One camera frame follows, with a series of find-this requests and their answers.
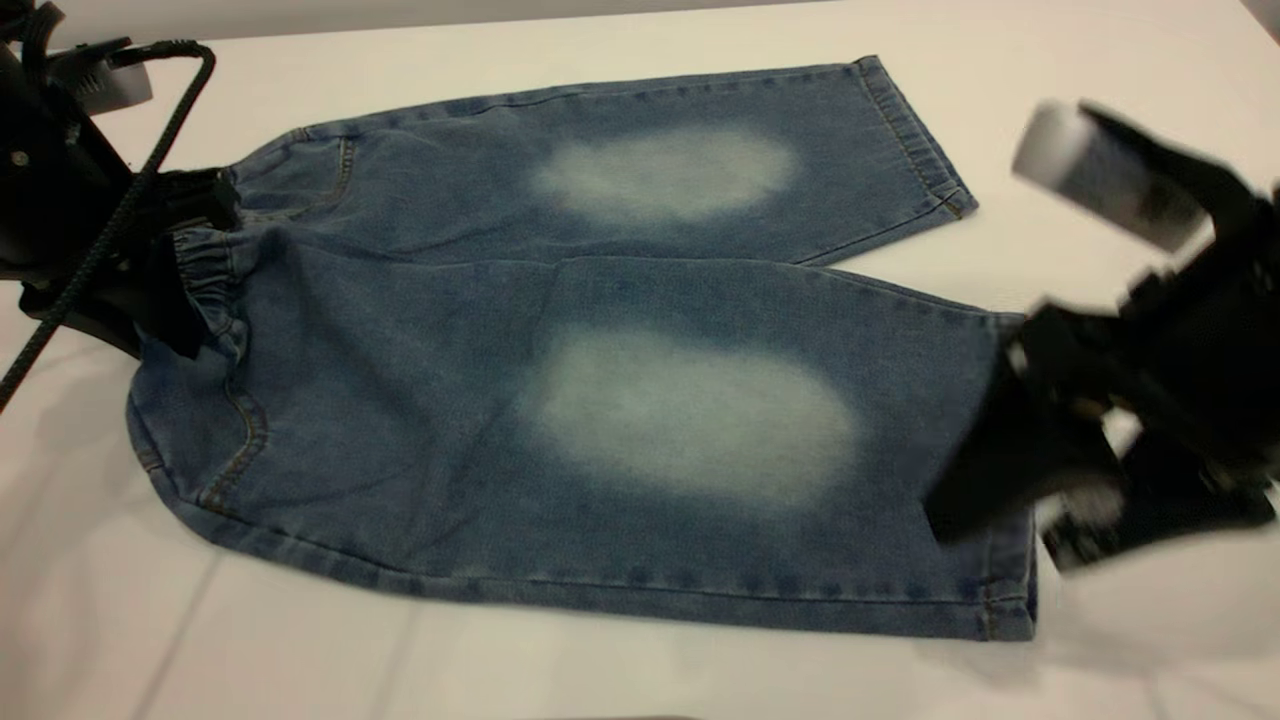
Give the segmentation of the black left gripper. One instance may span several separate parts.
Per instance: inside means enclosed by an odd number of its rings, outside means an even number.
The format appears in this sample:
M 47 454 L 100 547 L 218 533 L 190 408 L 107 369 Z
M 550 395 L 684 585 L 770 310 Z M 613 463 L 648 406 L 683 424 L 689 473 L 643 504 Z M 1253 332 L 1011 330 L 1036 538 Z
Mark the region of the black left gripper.
M 46 81 L 32 81 L 3 49 L 1 251 L 3 281 L 22 287 L 18 306 L 45 318 L 65 290 L 134 178 L 91 120 L 96 111 L 151 97 L 142 67 L 119 67 L 120 45 L 81 45 L 55 53 Z M 160 174 L 160 228 L 239 224 L 239 195 L 227 168 Z M 173 240 L 146 256 L 147 332 L 195 359 L 206 323 L 186 291 Z

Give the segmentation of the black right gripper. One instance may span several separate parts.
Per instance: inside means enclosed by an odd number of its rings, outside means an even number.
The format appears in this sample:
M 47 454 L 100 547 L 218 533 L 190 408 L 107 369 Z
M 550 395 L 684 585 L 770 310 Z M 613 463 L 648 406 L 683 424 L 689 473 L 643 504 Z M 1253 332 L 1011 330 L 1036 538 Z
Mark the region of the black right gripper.
M 1221 487 L 1206 462 L 1277 468 L 1277 210 L 1249 195 L 1210 217 L 1213 238 L 1180 270 L 1143 277 L 1121 307 L 1126 352 L 1171 409 L 1138 410 L 1120 468 L 1096 386 L 1102 355 L 1085 337 L 1096 319 L 1038 307 L 1000 346 L 980 409 L 925 496 L 941 544 L 1051 497 L 1062 511 L 1039 537 L 1061 573 L 1275 524 L 1267 475 Z

